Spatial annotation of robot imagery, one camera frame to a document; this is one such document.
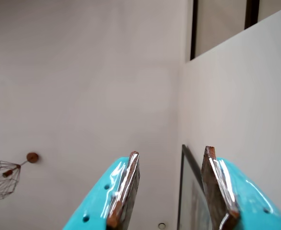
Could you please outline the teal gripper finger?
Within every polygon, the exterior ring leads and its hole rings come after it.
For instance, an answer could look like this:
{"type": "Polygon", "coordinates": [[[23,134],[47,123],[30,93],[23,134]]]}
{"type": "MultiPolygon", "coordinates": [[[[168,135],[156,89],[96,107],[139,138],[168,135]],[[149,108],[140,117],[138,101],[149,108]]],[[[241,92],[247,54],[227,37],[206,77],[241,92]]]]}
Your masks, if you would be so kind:
{"type": "Polygon", "coordinates": [[[120,157],[91,188],[63,229],[128,229],[139,180],[139,153],[120,157]]]}
{"type": "Polygon", "coordinates": [[[281,211],[238,167],[207,146],[202,184],[214,230],[281,230],[281,211]]]}

